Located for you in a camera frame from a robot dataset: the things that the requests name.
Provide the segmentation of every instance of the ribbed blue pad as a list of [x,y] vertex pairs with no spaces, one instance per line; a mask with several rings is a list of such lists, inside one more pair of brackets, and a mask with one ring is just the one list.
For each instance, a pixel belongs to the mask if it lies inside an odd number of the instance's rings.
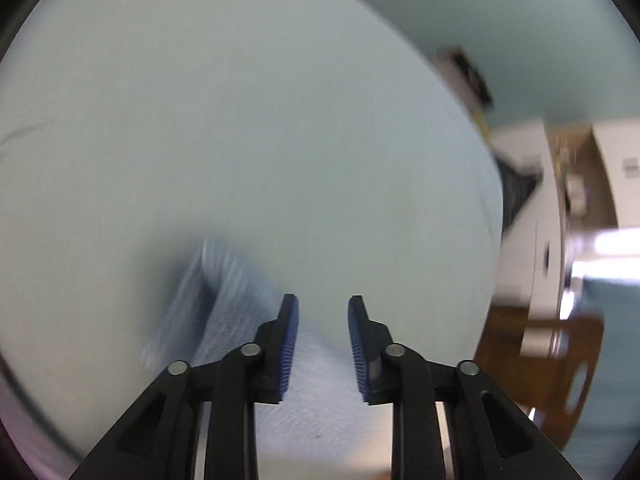
[[289,375],[293,365],[293,352],[296,347],[296,336],[298,335],[298,300],[292,305],[289,315],[287,332],[280,351],[280,370],[278,374],[278,394],[280,398],[289,387]]
[[351,337],[351,351],[353,352],[353,364],[356,368],[356,379],[358,380],[358,390],[362,394],[364,402],[369,402],[371,390],[369,387],[369,367],[362,352],[362,342],[360,330],[356,322],[356,316],[352,305],[348,307],[349,336]]

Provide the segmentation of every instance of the white wall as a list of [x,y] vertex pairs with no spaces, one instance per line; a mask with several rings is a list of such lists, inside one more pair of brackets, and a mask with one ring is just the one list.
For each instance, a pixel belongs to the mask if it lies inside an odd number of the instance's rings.
[[365,0],[425,54],[462,44],[493,126],[640,114],[640,44],[610,0]]

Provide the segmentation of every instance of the blue curtain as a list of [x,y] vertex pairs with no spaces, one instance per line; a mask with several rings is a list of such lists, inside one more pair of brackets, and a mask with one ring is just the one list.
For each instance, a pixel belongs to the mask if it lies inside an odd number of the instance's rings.
[[585,480],[610,480],[640,440],[640,283],[585,280],[573,315],[593,312],[602,350],[564,456]]

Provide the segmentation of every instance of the folded towel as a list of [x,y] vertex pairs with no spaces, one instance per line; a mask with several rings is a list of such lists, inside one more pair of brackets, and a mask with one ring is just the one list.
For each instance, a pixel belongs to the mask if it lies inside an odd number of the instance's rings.
[[[253,340],[258,326],[276,317],[282,296],[223,242],[206,240],[145,346],[143,363],[159,372],[178,359],[193,366],[217,361]],[[256,406],[258,452],[349,462],[378,425],[377,415],[368,410],[357,389],[351,356],[330,348],[301,320],[284,402]]]

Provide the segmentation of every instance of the white cabinet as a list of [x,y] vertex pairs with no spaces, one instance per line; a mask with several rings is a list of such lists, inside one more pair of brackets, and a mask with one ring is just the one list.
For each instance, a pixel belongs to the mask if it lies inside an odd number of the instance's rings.
[[543,181],[502,238],[494,297],[529,305],[531,316],[553,317],[562,279],[562,235],[545,125],[540,120],[495,130],[489,142],[516,170],[543,173]]
[[640,227],[640,120],[593,125],[618,217],[618,227]]

